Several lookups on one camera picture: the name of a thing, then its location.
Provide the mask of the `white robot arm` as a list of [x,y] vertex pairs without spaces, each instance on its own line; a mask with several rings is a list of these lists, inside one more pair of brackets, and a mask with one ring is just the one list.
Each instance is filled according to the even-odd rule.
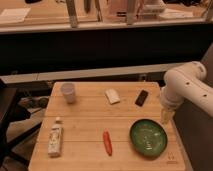
[[169,69],[164,75],[159,101],[162,105],[161,123],[167,124],[185,99],[213,117],[213,87],[203,82],[207,70],[198,61],[192,61]]

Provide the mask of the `yellowish translucent gripper finger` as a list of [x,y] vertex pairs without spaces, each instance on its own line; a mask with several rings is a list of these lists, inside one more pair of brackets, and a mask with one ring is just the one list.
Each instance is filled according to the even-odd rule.
[[174,111],[172,109],[163,108],[161,110],[161,123],[167,124],[174,116]]

